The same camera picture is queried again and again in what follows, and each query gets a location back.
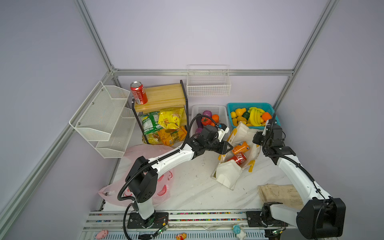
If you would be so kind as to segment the orange soda can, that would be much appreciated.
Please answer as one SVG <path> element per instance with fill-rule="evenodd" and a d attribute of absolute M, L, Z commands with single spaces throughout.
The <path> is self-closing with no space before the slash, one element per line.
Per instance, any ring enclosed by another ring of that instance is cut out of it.
<path fill-rule="evenodd" d="M 246 141 L 243 141 L 233 148 L 232 153 L 236 155 L 238 153 L 245 153 L 249 150 L 250 150 L 250 146 L 247 144 Z"/>

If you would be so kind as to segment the white canvas tote bag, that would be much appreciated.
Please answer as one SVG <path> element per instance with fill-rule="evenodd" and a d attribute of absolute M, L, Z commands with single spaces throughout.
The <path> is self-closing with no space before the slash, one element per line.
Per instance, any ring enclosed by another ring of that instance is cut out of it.
<path fill-rule="evenodd" d="M 243 141 L 246 141 L 250 146 L 250 150 L 244 153 L 247 157 L 247 161 L 240 167 L 233 160 L 229 161 L 229 159 L 234 156 L 232 151 L 225 155 L 220 155 L 219 164 L 211 175 L 212 179 L 226 188 L 233 190 L 237 180 L 240 178 L 244 170 L 247 170 L 250 173 L 253 171 L 253 167 L 261 152 L 261 146 L 253 143 L 254 135 L 257 132 L 261 131 L 251 129 L 242 123 L 231 132 L 228 142 L 233 146 L 233 148 Z"/>

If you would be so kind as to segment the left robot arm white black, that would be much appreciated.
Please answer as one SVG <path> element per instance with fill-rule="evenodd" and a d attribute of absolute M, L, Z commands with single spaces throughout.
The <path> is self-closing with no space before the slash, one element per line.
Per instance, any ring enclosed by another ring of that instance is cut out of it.
<path fill-rule="evenodd" d="M 157 181 L 162 175 L 182 163 L 203 155 L 206 151 L 224 155 L 233 149 L 233 146 L 224 140 L 224 136 L 230 130 L 227 125 L 216 123 L 213 118 L 205 115 L 197 115 L 192 122 L 197 118 L 211 120 L 214 124 L 204 126 L 201 132 L 192 136 L 191 128 L 188 128 L 187 136 L 179 147 L 158 157 L 146 159 L 140 156 L 135 160 L 117 195 L 118 201 L 132 201 L 123 216 L 123 231 L 126 239 L 131 239 L 126 224 L 130 208 L 134 208 L 146 228 L 155 222 L 156 211 L 152 197 L 155 194 Z"/>

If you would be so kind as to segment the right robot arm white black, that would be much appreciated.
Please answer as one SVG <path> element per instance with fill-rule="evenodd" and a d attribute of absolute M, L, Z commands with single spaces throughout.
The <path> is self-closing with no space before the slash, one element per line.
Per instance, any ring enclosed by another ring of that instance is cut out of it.
<path fill-rule="evenodd" d="M 280 202 L 264 203 L 261 219 L 265 226 L 281 221 L 296 227 L 308 240 L 338 238 L 343 234 L 346 205 L 333 198 L 300 163 L 296 153 L 284 143 L 283 130 L 275 118 L 266 122 L 253 143 L 261 146 L 265 157 L 280 168 L 296 188 L 304 204 L 299 211 Z"/>

